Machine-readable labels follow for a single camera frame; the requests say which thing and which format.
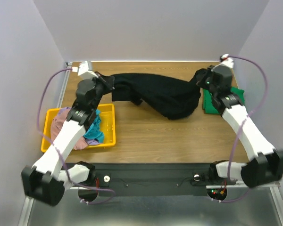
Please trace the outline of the black t shirt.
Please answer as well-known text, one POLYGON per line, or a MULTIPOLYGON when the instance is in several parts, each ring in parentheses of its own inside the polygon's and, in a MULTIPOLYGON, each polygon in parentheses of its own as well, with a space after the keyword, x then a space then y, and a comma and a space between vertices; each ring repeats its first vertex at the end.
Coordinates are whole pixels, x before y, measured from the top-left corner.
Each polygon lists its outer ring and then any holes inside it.
POLYGON ((135 105, 144 101, 169 120, 183 119, 199 105, 197 78, 206 72, 204 68, 197 70, 189 81, 151 73, 113 74, 112 101, 129 101, 135 105))

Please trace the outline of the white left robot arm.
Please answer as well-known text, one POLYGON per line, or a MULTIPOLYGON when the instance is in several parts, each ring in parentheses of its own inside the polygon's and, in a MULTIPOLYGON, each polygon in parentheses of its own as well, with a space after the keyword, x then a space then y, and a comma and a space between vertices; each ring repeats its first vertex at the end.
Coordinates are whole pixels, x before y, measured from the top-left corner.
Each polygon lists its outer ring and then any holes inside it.
POLYGON ((68 169, 65 163, 77 141, 92 125, 102 96, 112 91, 113 84, 113 79, 106 76, 78 83, 76 99, 61 131, 45 154, 33 166, 26 166, 21 172, 27 197, 56 206, 65 191, 74 186, 93 190, 95 193, 109 192, 115 196, 115 191, 96 186, 96 171, 92 164, 79 162, 68 169))

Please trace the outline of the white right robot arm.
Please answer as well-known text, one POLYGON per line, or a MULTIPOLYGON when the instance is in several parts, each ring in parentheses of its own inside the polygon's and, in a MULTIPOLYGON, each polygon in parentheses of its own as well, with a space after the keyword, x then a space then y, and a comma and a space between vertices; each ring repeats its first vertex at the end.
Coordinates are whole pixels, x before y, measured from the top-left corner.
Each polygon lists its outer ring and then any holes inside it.
POLYGON ((196 73, 197 85, 208 91, 212 105, 236 133, 247 153, 247 163, 216 161, 208 180, 218 184, 224 178, 242 181, 249 188, 279 181, 283 177, 283 149, 276 149, 259 131, 240 97, 232 92, 232 69, 219 64, 196 73))

